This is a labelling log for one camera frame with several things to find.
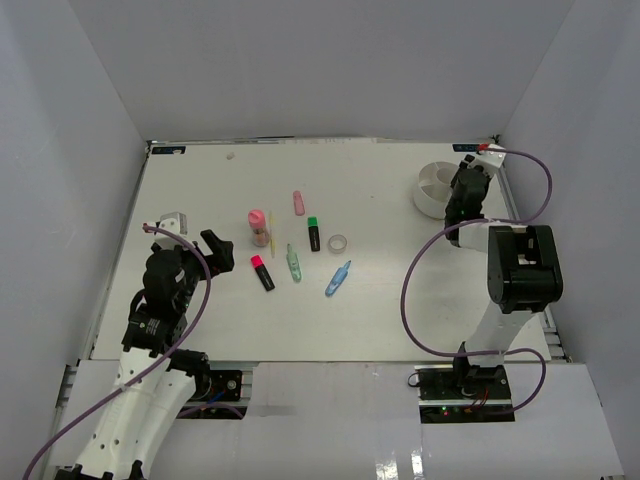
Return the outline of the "yellow thin pen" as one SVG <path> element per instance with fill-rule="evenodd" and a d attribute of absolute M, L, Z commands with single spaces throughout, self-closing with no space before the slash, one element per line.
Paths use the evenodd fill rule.
<path fill-rule="evenodd" d="M 269 226 L 269 235 L 270 235 L 270 255 L 272 259 L 275 259 L 276 257 L 276 240 L 275 240 L 275 233 L 274 233 L 274 215 L 272 213 L 272 211 L 269 211 L 268 214 L 268 226 Z"/>

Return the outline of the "pink-capped black highlighter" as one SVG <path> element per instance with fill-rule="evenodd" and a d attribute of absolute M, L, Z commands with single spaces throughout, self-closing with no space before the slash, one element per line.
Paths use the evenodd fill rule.
<path fill-rule="evenodd" d="M 264 287 L 267 292 L 273 291 L 275 289 L 275 284 L 271 278 L 270 273 L 268 272 L 264 261 L 262 260 L 260 255 L 254 255 L 250 259 L 251 265 L 260 280 L 260 283 Z"/>

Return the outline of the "pink highlighter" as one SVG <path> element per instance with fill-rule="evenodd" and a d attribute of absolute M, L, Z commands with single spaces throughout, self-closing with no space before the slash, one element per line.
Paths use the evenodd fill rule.
<path fill-rule="evenodd" d="M 305 204 L 302 193 L 299 190 L 296 190 L 292 194 L 293 198 L 293 206 L 294 213 L 296 216 L 304 216 L 305 215 Z"/>

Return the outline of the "pink-lidded small jar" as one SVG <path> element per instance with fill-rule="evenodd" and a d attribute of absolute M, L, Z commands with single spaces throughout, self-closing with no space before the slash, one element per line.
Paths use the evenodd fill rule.
<path fill-rule="evenodd" d="M 270 233 L 264 212 L 253 209 L 248 213 L 248 224 L 252 231 L 252 242 L 258 247 L 266 247 L 270 243 Z"/>

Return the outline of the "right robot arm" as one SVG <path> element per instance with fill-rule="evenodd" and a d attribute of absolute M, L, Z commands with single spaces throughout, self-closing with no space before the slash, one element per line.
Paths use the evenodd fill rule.
<path fill-rule="evenodd" d="M 500 380 L 515 337 L 535 314 L 560 299 L 564 287 L 552 228 L 485 219 L 482 204 L 489 183 L 480 167 L 458 170 L 445 208 L 447 240 L 487 255 L 490 302 L 453 360 L 452 388 L 466 399 Z"/>

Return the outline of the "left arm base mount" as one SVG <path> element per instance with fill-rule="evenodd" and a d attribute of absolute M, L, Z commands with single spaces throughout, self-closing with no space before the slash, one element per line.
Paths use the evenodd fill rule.
<path fill-rule="evenodd" d="M 242 370 L 212 370 L 181 409 L 180 419 L 241 420 L 248 408 Z"/>

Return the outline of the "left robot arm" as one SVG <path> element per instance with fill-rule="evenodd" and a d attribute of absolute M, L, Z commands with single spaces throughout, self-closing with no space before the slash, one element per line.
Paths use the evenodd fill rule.
<path fill-rule="evenodd" d="M 130 304 L 112 390 L 90 408 L 98 423 L 74 464 L 56 472 L 58 479 L 147 478 L 186 402 L 210 390 L 207 355 L 180 346 L 199 321 L 186 317 L 196 287 L 210 288 L 214 277 L 233 270 L 233 244 L 204 230 L 210 249 L 204 254 L 165 223 L 143 229 L 155 241 L 143 287 Z"/>

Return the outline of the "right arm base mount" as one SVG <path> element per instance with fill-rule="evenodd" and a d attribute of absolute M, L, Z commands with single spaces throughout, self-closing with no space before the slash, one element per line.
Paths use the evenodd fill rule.
<path fill-rule="evenodd" d="M 423 425 L 515 421 L 510 385 L 500 366 L 462 376 L 452 365 L 416 367 L 407 385 L 417 391 Z"/>

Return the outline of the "clear tape roll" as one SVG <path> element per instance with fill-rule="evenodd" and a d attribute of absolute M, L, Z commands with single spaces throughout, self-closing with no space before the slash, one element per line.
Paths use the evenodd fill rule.
<path fill-rule="evenodd" d="M 342 254 L 346 251 L 348 240 L 344 235 L 332 235 L 327 242 L 327 248 L 334 254 Z"/>

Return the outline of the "green-capped black highlighter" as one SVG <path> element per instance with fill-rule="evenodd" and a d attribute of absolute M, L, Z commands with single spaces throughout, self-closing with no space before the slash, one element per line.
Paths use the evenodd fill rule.
<path fill-rule="evenodd" d="M 309 216 L 307 218 L 307 228 L 310 249 L 312 252 L 319 252 L 321 250 L 321 240 L 318 219 L 315 216 Z"/>

